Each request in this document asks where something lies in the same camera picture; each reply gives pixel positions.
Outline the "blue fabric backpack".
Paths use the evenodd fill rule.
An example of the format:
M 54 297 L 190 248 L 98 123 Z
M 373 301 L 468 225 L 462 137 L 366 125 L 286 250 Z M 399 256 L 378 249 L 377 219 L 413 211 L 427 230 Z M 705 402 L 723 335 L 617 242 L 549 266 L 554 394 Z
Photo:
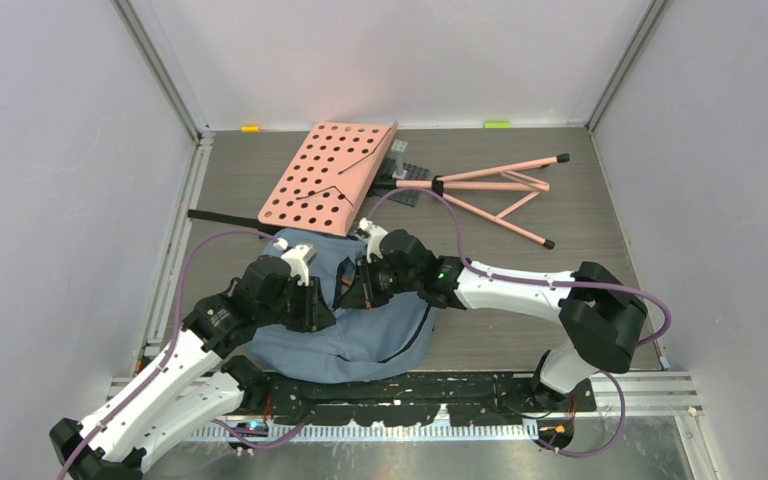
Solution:
M 263 254 L 231 285 L 237 290 L 251 285 L 255 292 L 268 291 L 270 300 L 248 314 L 226 292 L 208 296 L 183 319 L 183 334 L 199 338 L 204 350 L 222 359 L 243 346 L 269 370 L 321 384 L 386 379 L 421 363 L 436 312 L 416 295 L 400 294 L 371 310 L 335 306 L 338 271 L 352 274 L 365 243 L 354 236 L 338 238 L 296 229 L 281 229 L 266 238 Z M 302 333 L 278 323 L 280 296 L 291 279 L 289 265 L 280 259 L 282 252 L 273 246 L 279 238 L 291 246 L 309 243 L 317 250 L 310 274 L 320 279 L 325 302 L 336 317 L 334 326 Z

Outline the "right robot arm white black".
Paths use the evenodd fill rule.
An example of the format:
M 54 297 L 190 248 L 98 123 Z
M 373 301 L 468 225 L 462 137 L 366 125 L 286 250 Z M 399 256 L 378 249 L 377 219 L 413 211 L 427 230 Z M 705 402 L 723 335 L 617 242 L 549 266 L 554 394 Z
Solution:
M 629 371 L 648 309 L 605 267 L 583 262 L 574 271 L 527 272 L 436 255 L 403 229 L 364 236 L 366 250 L 352 274 L 338 274 L 336 304 L 371 310 L 414 293 L 437 309 L 492 309 L 541 318 L 567 335 L 542 355 L 530 399 L 556 410 L 591 375 Z

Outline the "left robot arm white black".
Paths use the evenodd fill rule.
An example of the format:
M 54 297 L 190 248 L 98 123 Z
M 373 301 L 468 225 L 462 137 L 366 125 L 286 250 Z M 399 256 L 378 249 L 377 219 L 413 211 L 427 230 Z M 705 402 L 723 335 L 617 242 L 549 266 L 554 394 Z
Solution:
M 236 409 L 258 412 L 270 379 L 236 349 L 263 327 L 309 333 L 335 323 L 310 272 L 314 256 L 309 244 L 260 256 L 226 290 L 198 301 L 113 398 L 81 420 L 60 420 L 49 433 L 59 478 L 140 479 L 203 424 Z

